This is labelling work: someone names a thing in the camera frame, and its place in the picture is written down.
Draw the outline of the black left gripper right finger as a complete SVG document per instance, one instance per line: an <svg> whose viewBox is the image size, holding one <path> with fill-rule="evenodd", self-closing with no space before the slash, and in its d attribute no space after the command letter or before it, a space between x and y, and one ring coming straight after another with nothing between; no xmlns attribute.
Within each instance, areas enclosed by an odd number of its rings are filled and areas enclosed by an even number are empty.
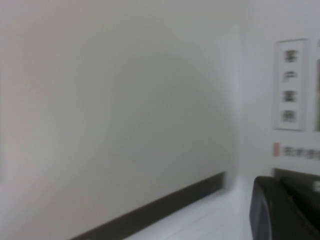
<svg viewBox="0 0 320 240"><path fill-rule="evenodd" d="M314 238L319 240L320 193L313 189L310 182L292 177L281 178L281 185L297 207L297 211L302 217L303 224L310 231L307 239L310 240L311 235L314 235Z"/></svg>

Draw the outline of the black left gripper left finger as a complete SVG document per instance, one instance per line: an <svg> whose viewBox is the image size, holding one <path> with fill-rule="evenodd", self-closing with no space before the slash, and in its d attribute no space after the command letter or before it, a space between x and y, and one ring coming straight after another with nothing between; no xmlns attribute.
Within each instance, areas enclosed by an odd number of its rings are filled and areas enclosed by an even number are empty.
<svg viewBox="0 0 320 240"><path fill-rule="evenodd" d="M304 219L280 183L269 176L255 178L249 211L254 240L304 240Z"/></svg>

